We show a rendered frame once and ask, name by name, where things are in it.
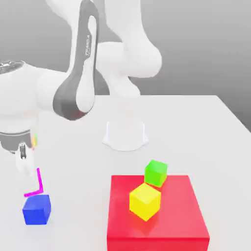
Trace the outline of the small blue cube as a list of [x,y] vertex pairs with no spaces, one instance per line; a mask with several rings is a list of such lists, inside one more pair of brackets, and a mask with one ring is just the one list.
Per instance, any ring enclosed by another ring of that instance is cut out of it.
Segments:
[[49,195],[28,197],[22,211],[26,225],[46,225],[51,213]]

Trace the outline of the large red box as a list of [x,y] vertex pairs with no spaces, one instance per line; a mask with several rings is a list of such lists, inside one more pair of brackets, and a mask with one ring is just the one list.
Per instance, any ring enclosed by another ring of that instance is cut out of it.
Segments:
[[107,251],[207,251],[210,236],[189,176],[168,176],[161,206],[148,221],[129,210],[143,176],[111,177]]

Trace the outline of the small green cube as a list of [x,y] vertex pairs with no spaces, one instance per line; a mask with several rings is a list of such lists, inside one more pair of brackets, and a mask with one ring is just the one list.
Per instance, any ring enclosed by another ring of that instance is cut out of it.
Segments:
[[144,182],[160,188],[167,178],[167,169],[166,163],[151,160],[145,167]]

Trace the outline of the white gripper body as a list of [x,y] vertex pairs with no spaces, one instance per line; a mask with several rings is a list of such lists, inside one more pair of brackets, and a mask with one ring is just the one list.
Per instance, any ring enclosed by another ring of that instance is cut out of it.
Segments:
[[36,177],[34,152],[26,143],[19,143],[18,150],[15,152],[15,163],[20,179]]

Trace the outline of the small yellow cube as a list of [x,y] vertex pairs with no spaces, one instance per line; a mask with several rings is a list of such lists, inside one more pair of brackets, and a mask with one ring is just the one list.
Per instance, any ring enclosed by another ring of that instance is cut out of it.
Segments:
[[147,222],[161,205],[161,192],[142,183],[129,193],[129,210]]

